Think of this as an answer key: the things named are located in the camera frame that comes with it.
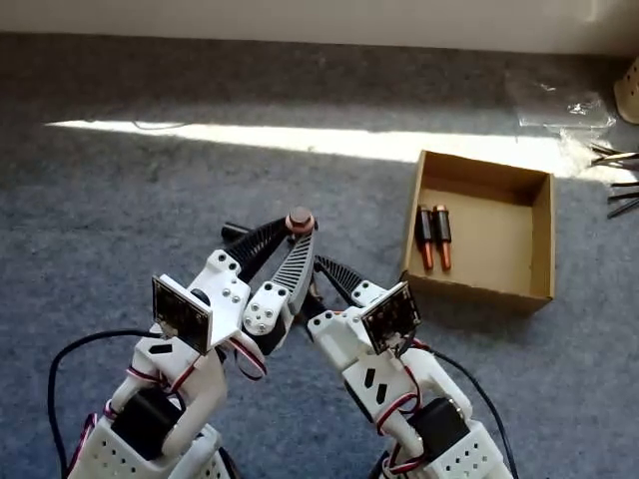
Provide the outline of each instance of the wire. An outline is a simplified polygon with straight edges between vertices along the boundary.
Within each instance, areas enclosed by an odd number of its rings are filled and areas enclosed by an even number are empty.
[[[427,344],[415,339],[413,341],[413,345],[414,347],[417,347],[418,349],[423,349],[425,351],[430,352],[433,356],[457,368],[464,376],[468,378],[468,380],[472,383],[472,385],[475,386],[475,389],[477,389],[477,392],[479,393],[481,398],[484,400],[484,402],[488,406],[488,409],[490,409],[492,416],[495,418],[495,422],[497,423],[497,429],[499,429],[499,434],[501,435],[501,440],[503,441],[503,447],[506,452],[506,457],[508,458],[510,473],[512,474],[513,479],[519,479],[519,474],[517,472],[517,465],[515,464],[515,458],[514,458],[514,454],[512,453],[512,448],[510,447],[510,440],[508,439],[506,428],[503,425],[503,421],[501,420],[501,416],[499,415],[497,408],[493,404],[492,400],[490,400],[490,397],[488,397],[488,394],[486,393],[486,391],[484,391],[483,387],[481,387],[481,384],[479,384],[479,381],[477,381],[477,379],[475,379],[475,377],[457,361],[431,348]]]
[[[406,365],[403,366],[403,370],[406,371],[406,374],[408,374],[408,377],[412,381],[412,384],[415,386],[416,398],[415,404],[414,406],[412,406],[412,408],[410,408],[409,410],[400,409],[399,412],[401,412],[402,414],[412,414],[415,411],[421,409],[421,389],[419,388],[419,384],[417,383],[417,379],[415,379],[415,375],[412,373],[412,370],[410,370],[410,368]]]
[[[238,341],[234,337],[230,337],[229,343],[235,349],[234,356],[235,356],[236,364],[238,365],[238,369],[244,376],[246,376],[251,381],[259,381],[260,379],[262,379],[264,376],[267,375],[267,367],[264,365],[264,363],[260,361],[260,359],[257,358],[250,350],[248,350],[240,341]],[[253,376],[252,374],[248,374],[246,371],[244,371],[240,367],[240,364],[238,363],[238,352],[240,352],[242,356],[244,356],[256,369],[258,369],[261,375]]]
[[[69,473],[73,471],[73,468],[76,466],[78,462],[78,458],[80,457],[80,453],[82,449],[84,449],[84,445],[87,443],[87,439],[89,438],[89,434],[96,428],[96,424],[98,423],[98,415],[96,413],[91,413],[87,416],[87,419],[84,421],[84,427],[82,428],[82,434],[80,434],[80,441],[78,442],[78,446],[73,453],[73,457],[71,458],[71,464],[69,465]]]
[[[49,367],[49,381],[47,384],[47,414],[49,416],[49,425],[51,426],[51,434],[53,435],[53,442],[56,445],[56,451],[58,453],[58,459],[60,461],[60,477],[66,479],[70,472],[67,467],[67,452],[64,447],[64,441],[62,440],[62,434],[60,434],[60,427],[58,426],[58,418],[56,417],[56,375],[58,373],[58,367],[62,359],[70,352],[78,349],[85,344],[88,344],[99,339],[107,339],[117,336],[138,336],[138,337],[162,337],[162,334],[157,332],[145,331],[142,329],[114,329],[111,331],[96,332],[82,337],[71,344],[65,346],[51,361]]]
[[[200,355],[198,355],[198,357],[196,357],[196,360],[193,361],[191,363],[191,365],[189,367],[187,367],[184,370],[184,372],[178,376],[178,378],[176,379],[176,382],[174,382],[171,385],[171,388],[169,389],[169,394],[175,394],[176,392],[178,392],[180,390],[180,388],[182,387],[182,384],[184,384],[184,382],[187,379],[189,379],[189,376],[195,370],[196,362],[198,362],[198,359],[200,359]]]
[[[386,422],[386,420],[390,417],[390,415],[393,412],[395,412],[397,409],[403,406],[406,402],[411,401],[412,399],[415,399],[416,396],[417,395],[414,392],[407,392],[399,396],[394,401],[392,401],[392,403],[390,403],[388,408],[379,415],[379,419],[375,421],[375,426],[377,427],[377,434],[382,436],[383,431],[381,430],[381,428],[383,427],[384,422]]]
[[[396,443],[394,448],[392,449],[392,453],[390,454],[390,456],[382,460],[381,462],[382,472],[384,470],[388,470],[388,472],[390,472],[393,476],[396,476],[399,474],[405,474],[406,472],[410,472],[416,469],[417,467],[419,467],[423,463],[423,457],[419,456],[419,457],[414,457],[412,459],[408,459],[401,464],[397,464],[396,461],[397,461],[397,456],[399,455],[400,449],[401,449],[401,446],[399,445],[399,443]]]

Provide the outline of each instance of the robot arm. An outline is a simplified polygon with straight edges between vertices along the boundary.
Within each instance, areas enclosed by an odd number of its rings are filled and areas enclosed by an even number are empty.
[[[266,374],[264,354],[286,338],[311,281],[314,227],[313,217],[291,214],[257,228],[215,250],[188,287],[154,277],[151,330],[164,336],[136,344],[127,377],[83,434],[69,477],[237,477],[207,424],[227,397],[224,349]],[[248,281],[291,234],[292,251],[249,304]]]
[[[511,478],[468,398],[414,339],[420,320],[407,285],[385,290],[324,257],[316,269],[351,306],[313,317],[311,336],[364,416],[394,441],[370,477]],[[422,404],[427,391],[436,397]]]

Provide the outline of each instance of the plastic bag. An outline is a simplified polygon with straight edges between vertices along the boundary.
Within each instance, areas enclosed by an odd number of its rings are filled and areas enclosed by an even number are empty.
[[[615,123],[601,96],[566,71],[510,70],[505,85],[522,127],[588,130],[596,137]]]

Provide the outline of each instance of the pliers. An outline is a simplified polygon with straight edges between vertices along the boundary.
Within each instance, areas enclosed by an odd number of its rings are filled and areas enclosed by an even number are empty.
[[[595,143],[590,144],[590,150],[600,155],[599,158],[590,163],[591,167],[607,166],[614,168],[622,168],[624,170],[637,170],[637,166],[629,165],[629,160],[639,160],[639,153],[636,152],[620,152],[612,148],[603,147]]]
[[[613,183],[610,186],[612,188],[627,188],[627,187],[632,188],[632,187],[639,187],[639,182]],[[608,219],[618,217],[619,215],[622,215],[632,210],[633,208],[638,207],[639,206],[639,190],[635,190],[634,192],[630,192],[630,193],[612,195],[608,197],[608,203],[618,202],[619,200],[631,200],[631,199],[633,199],[631,202],[624,203],[619,208],[616,208],[615,210],[610,212],[608,214]]]

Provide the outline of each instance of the open cardboard box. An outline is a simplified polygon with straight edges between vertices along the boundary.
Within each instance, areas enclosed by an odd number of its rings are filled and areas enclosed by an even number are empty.
[[[551,174],[422,152],[405,228],[402,276],[412,289],[532,313],[554,296]],[[426,271],[414,240],[417,206],[446,205],[452,269]]]

